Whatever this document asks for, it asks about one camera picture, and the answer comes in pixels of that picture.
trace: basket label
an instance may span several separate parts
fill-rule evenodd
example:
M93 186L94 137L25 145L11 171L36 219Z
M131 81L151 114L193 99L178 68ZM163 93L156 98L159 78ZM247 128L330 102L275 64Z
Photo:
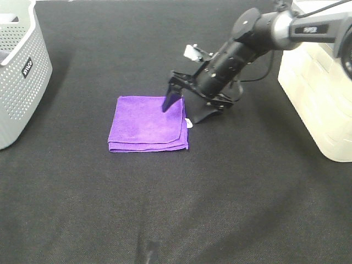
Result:
M23 77L24 79L27 78L29 72L31 71L33 67L33 62L32 62L32 59L31 57L29 57L29 59L27 60L26 64L24 65L23 69L22 69L22 74L23 74Z

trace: white tag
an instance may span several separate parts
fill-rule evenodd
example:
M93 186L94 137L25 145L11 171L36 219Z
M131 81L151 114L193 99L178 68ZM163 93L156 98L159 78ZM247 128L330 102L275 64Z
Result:
M192 128L193 124L191 122L191 120L189 120L188 118L185 118L186 122L187 122L187 128Z
M194 49L193 46L187 45L183 56L189 58L191 61L197 62L199 58L202 57L202 53Z

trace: basket handle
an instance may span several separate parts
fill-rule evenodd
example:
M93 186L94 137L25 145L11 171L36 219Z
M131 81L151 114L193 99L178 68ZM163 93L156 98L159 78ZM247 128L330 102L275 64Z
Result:
M35 30L35 27L36 27L35 12L34 12L35 4L36 4L35 0L0 0L1 12L3 12L3 14L5 15L13 14L13 16L15 16L15 17L12 17L13 20L11 22L6 22L6 23L0 22L0 27L2 24L7 25L12 23L18 23L19 25L24 23L26 25L29 25L25 35L18 42L16 47L11 52L9 52L7 56L6 56L6 51L2 52L3 54L0 54L0 66L2 67L6 66L14 58L14 56L20 51L24 43L27 41L27 39L31 36L31 34Z

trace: cable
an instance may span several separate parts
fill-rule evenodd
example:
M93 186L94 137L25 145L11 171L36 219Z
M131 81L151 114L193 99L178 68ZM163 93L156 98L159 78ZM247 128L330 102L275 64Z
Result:
M269 75L270 71L271 71L272 68L273 68L273 65L274 65L274 57L275 57L275 51L271 51L269 67L268 67L266 73L265 73L263 76L261 76L260 78L258 78L258 79L250 79L250 80L232 80L231 85L233 85L233 83L236 82L236 81L240 81L241 83L249 83L249 82L251 82L251 81L260 81L260 80L264 79L266 76Z
M241 83L249 83L251 81L260 81L260 80L264 79L266 76L269 75L269 73L270 73L270 71L271 71L271 69L273 68L273 65L274 65L274 55L275 55L275 51L271 51L271 57L270 57L270 63L269 63L268 70L266 71L266 73L262 77L260 77L258 79L251 79L251 80L240 80L240 79L235 80L235 79L233 79L231 81L229 89L231 90L233 88L234 83L237 83L238 91L239 91L239 95L237 96L236 99L234 99L234 102L238 102L242 98L244 89L243 89L243 86L242 86Z
M337 2L337 3L330 4L330 5L326 6L326 7L323 7L321 9L318 9L318 10L313 11L311 13L307 13L307 14L304 14L304 15L299 15L299 16L297 16L297 18L306 18L306 17L309 17L311 15L315 15L315 14L323 12L323 11L325 11L327 9L330 9L330 8L333 8L333 7L336 7L336 6L339 6L341 4L344 4L344 3L347 3L347 2L351 2L351 1L352 0L341 0L341 1Z

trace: black cable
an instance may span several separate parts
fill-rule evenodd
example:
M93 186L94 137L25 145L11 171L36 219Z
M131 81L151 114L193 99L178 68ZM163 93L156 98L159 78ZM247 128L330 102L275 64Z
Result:
M270 71L272 70L273 68L273 65L274 65L274 57L275 57L275 51L271 51L271 57L270 57L270 63L269 63L269 67L268 67L268 70L266 71L266 73L261 76L260 78L258 79L250 79L250 80L232 80L232 83L231 85L233 85L234 82L236 81L240 81L241 83L249 83L251 81L260 81L262 79L264 79L266 76L269 75Z
M333 8L333 7L336 7L336 6L339 6L341 4L344 4L344 3L347 3L347 2L351 2L351 1L352 0L341 0L341 1L337 2L337 3L330 4L330 5L326 6L326 7L323 7L321 9L318 9L318 10L313 11L311 13L307 13L307 14L304 14L304 15L299 15L299 16L297 16L297 18L306 18L306 17L309 17L311 15L315 15L315 14L323 12L323 11L325 11L327 9L330 9L330 8Z

